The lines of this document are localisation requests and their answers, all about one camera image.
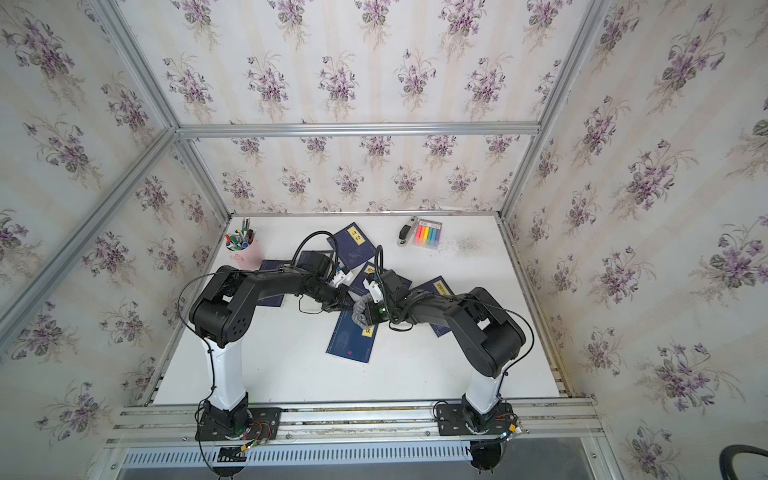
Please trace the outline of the blue book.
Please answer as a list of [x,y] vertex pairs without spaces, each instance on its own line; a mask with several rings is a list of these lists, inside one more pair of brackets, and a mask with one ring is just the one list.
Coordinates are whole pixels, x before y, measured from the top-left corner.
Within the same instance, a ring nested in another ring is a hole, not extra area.
[[332,250],[306,250],[299,254],[296,265],[305,270],[328,268],[333,263]]
[[[416,289],[443,296],[451,296],[454,294],[442,276],[435,277],[429,281],[417,285]],[[443,325],[429,324],[429,326],[438,338],[451,332],[449,327]]]
[[368,284],[371,284],[374,287],[376,293],[381,294],[394,294],[399,291],[406,292],[412,285],[410,279],[389,269],[383,269],[379,277],[386,284],[385,287],[382,287],[381,282],[376,276],[375,265],[372,262],[366,262],[352,281],[349,287],[350,294],[355,299],[362,298],[364,295],[370,293],[367,288]]
[[337,320],[326,353],[367,364],[370,361],[377,326],[361,328],[352,320],[350,312],[342,312]]
[[258,307],[279,308],[282,306],[286,281],[281,270],[288,265],[288,260],[265,259],[262,262],[257,275],[261,281]]
[[375,243],[368,238],[356,222],[352,222],[336,232],[332,239],[328,239],[327,242],[338,254],[343,265],[342,269],[346,273],[371,260],[377,249]]

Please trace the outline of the grey striped cleaning cloth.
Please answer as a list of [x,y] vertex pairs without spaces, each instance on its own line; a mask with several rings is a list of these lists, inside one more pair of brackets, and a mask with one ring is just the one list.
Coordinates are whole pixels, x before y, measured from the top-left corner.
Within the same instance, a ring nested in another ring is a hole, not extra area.
[[353,305],[352,320],[365,330],[380,323],[376,303],[370,294],[359,298]]

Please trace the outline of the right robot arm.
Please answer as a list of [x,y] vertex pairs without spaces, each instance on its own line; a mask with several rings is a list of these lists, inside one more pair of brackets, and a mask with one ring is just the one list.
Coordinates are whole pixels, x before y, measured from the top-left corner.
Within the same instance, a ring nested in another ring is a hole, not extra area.
[[362,329],[381,323],[448,328],[473,368],[462,408],[465,421],[477,432],[486,428],[501,404],[504,375],[530,353],[535,340],[527,320],[503,308],[482,287],[461,295],[424,289],[369,293],[355,302],[352,319]]

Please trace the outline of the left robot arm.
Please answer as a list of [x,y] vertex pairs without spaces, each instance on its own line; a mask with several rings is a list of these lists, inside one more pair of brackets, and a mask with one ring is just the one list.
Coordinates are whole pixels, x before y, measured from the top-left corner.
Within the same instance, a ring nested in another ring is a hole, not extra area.
[[209,356],[212,391],[205,403],[225,414],[246,404],[241,339],[248,332],[259,302],[281,295],[309,297],[323,312],[350,311],[348,287],[332,286],[324,277],[298,267],[245,271],[222,266],[193,302],[188,321]]

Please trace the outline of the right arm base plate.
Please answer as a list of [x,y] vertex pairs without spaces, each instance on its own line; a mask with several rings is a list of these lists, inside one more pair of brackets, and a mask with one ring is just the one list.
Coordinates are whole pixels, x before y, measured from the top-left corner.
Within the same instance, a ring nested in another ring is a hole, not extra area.
[[467,402],[449,403],[440,400],[433,405],[432,415],[440,436],[514,434],[519,420],[512,406],[498,401],[488,412],[478,413]]

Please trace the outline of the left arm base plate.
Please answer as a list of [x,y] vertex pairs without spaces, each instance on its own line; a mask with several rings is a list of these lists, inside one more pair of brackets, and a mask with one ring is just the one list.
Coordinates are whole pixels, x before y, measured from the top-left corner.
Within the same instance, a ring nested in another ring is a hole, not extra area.
[[274,440],[280,426],[281,408],[238,408],[234,412],[205,407],[198,421],[195,439],[201,442],[224,440]]

